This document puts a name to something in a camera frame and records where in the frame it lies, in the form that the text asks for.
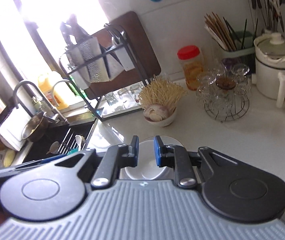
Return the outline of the green chopstick holder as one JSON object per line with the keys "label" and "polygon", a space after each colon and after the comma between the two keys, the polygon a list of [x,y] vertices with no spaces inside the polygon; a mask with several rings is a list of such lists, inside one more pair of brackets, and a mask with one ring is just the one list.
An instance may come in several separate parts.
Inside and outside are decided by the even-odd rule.
{"label": "green chopstick holder", "polygon": [[236,34],[239,37],[239,40],[234,38],[234,43],[237,49],[236,51],[226,51],[220,45],[216,44],[215,52],[217,54],[218,60],[222,63],[227,71],[231,71],[234,65],[242,63],[249,67],[250,74],[256,73],[253,34],[249,31],[246,31],[243,47],[243,31],[237,31]]}

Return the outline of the red lid plastic jar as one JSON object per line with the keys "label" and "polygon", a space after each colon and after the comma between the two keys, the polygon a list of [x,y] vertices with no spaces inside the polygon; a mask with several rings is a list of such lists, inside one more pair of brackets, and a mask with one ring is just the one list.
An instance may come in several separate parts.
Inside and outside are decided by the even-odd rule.
{"label": "red lid plastic jar", "polygon": [[196,91],[200,85],[198,75],[204,71],[200,49],[195,45],[185,46],[178,50],[177,57],[183,69],[187,88]]}

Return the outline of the white electric cooking pot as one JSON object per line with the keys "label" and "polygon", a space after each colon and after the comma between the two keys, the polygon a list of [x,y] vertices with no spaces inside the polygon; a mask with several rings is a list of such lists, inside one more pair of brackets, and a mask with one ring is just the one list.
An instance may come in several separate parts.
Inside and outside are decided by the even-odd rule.
{"label": "white electric cooking pot", "polygon": [[285,100],[285,37],[263,34],[254,40],[256,87],[281,108]]}

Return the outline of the white dish brush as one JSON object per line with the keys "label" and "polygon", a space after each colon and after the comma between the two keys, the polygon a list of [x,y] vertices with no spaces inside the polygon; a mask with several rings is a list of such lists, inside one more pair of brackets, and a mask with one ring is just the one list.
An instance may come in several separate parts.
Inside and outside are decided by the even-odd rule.
{"label": "white dish brush", "polygon": [[80,151],[82,149],[82,136],[81,135],[75,135],[75,141],[77,144],[77,150]]}

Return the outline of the steel pot in sink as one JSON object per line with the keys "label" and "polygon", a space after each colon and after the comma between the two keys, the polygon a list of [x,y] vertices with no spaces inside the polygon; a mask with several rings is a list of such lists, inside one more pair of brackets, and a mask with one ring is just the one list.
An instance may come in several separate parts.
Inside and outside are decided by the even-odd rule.
{"label": "steel pot in sink", "polygon": [[43,112],[35,114],[25,125],[21,138],[30,142],[40,140],[49,126],[49,121]]}

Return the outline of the drinking glass right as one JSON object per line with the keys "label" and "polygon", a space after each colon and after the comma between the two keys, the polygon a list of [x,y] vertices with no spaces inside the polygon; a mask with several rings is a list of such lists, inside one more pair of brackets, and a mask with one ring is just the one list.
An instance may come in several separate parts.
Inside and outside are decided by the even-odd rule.
{"label": "drinking glass right", "polygon": [[130,93],[135,100],[136,103],[139,103],[139,94],[141,93],[142,89],[144,88],[143,85],[140,83],[136,83],[130,86]]}

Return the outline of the bowl with garlic and noodles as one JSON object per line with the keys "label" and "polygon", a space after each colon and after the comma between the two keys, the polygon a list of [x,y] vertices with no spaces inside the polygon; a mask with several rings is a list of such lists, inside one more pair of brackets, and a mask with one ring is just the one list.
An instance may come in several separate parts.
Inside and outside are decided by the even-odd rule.
{"label": "bowl with garlic and noodles", "polygon": [[150,105],[143,111],[145,120],[158,127],[169,126],[175,120],[176,115],[176,108],[171,112],[166,106],[159,104]]}

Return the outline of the drinking glass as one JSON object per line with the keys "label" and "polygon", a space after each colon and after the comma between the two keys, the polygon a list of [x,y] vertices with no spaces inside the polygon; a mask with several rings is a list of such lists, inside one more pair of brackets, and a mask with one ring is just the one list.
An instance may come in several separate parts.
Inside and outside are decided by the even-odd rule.
{"label": "drinking glass", "polygon": [[132,97],[127,88],[121,88],[117,93],[124,106],[129,106],[132,103]]}
{"label": "drinking glass", "polygon": [[140,83],[136,83],[130,86],[130,93],[135,100],[136,103],[139,103],[139,94],[141,93],[142,89],[144,88],[143,85]]}
{"label": "drinking glass", "polygon": [[119,101],[117,100],[117,98],[113,92],[106,94],[104,97],[105,97],[105,100],[109,106],[115,107],[119,104]]}

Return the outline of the white ceramic bowl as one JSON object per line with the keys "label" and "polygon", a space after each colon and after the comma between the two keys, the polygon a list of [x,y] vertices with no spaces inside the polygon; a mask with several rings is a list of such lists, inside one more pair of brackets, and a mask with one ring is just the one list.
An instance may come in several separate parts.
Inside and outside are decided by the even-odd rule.
{"label": "white ceramic bowl", "polygon": [[138,164],[136,167],[125,167],[123,176],[131,180],[172,179],[173,170],[169,167],[157,166],[154,142],[150,139],[139,143]]}

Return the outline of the black sink drain rack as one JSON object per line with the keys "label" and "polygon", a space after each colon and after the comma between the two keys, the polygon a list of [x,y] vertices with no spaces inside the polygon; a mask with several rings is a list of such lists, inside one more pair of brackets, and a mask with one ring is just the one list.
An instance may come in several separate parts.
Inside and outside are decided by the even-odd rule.
{"label": "black sink drain rack", "polygon": [[72,127],[69,128],[64,136],[61,142],[58,140],[54,141],[47,151],[47,154],[54,154],[54,155],[60,155],[60,154],[72,154],[74,152],[77,152],[77,144],[75,141],[75,135],[81,135],[82,136],[82,149],[85,147],[86,139],[89,135],[90,129],[85,127]]}

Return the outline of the drinking glass middle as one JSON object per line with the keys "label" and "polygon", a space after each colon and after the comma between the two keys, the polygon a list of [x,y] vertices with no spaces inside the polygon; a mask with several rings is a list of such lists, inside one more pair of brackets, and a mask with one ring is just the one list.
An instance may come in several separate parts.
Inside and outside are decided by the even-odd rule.
{"label": "drinking glass middle", "polygon": [[124,106],[129,106],[132,103],[132,97],[127,88],[121,88],[117,93]]}

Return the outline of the drinking glass left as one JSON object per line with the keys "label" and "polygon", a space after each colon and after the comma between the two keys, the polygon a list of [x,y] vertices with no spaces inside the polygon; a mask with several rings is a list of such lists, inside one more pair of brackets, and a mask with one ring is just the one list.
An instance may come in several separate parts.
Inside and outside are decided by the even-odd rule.
{"label": "drinking glass left", "polygon": [[105,97],[105,100],[109,106],[115,107],[119,104],[119,101],[117,100],[117,98],[113,92],[106,94],[104,97]]}

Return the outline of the black dish rack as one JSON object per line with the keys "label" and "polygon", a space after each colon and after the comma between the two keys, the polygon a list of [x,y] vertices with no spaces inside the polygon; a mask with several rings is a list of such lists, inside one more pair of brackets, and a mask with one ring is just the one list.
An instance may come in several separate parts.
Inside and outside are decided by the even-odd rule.
{"label": "black dish rack", "polygon": [[116,41],[109,49],[104,48],[98,38],[89,35],[78,24],[61,24],[61,32],[66,42],[65,55],[71,70],[63,72],[67,77],[78,74],[80,82],[68,79],[80,92],[90,88],[93,83],[113,81],[122,72],[136,70],[144,85],[150,79],[138,57],[130,46],[129,37],[120,25],[106,24],[104,30]]}

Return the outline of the orange detergent bottle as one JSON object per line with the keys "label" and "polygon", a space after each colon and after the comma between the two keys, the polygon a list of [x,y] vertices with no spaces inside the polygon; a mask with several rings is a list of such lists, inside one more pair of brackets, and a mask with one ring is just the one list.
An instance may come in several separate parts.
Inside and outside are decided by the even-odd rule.
{"label": "orange detergent bottle", "polygon": [[55,71],[38,77],[38,87],[58,110],[68,108],[74,95],[68,85],[62,82],[62,79],[61,75]]}

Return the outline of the chrome kitchen faucet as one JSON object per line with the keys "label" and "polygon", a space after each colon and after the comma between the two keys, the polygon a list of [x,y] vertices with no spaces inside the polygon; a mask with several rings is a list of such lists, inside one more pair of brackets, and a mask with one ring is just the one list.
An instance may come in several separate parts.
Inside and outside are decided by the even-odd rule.
{"label": "chrome kitchen faucet", "polygon": [[[43,103],[43,107],[36,106],[32,102],[32,98],[37,97],[40,102]],[[45,114],[53,119],[54,122],[58,122],[61,119],[59,110],[48,100],[40,88],[29,80],[19,81],[13,91],[13,99],[16,106],[20,103],[29,113],[33,116],[38,111],[43,110]]]}

